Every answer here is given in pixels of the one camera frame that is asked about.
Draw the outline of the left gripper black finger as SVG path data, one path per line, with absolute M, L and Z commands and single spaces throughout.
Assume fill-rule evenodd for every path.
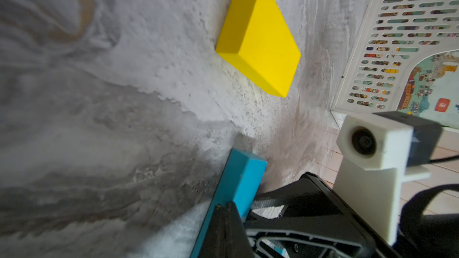
M 217 205 L 202 247 L 200 258 L 252 258 L 253 250 L 239 211 L 233 201 Z

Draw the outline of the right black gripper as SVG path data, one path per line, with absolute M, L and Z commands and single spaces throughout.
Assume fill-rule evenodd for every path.
M 332 190 L 319 177 L 294 183 L 255 198 L 252 210 L 282 207 L 268 219 L 250 211 L 244 227 L 259 257 L 279 254 L 265 244 L 284 247 L 293 258 L 456 258 L 459 215 L 424 215 L 443 191 L 457 184 L 421 191 L 396 217 L 403 172 L 339 172 Z

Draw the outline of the teal block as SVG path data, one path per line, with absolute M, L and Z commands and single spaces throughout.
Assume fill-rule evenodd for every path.
M 236 205 L 240 218 L 242 220 L 247 218 L 266 168 L 267 161 L 260 156 L 243 150 L 231 150 L 192 249 L 192 258 L 196 258 L 201 251 L 217 205 L 226 205 L 232 201 Z

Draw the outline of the short yellow block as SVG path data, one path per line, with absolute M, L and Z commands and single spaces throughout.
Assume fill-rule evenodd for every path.
M 288 96 L 301 58 L 276 0 L 231 0 L 216 53 L 277 97 Z

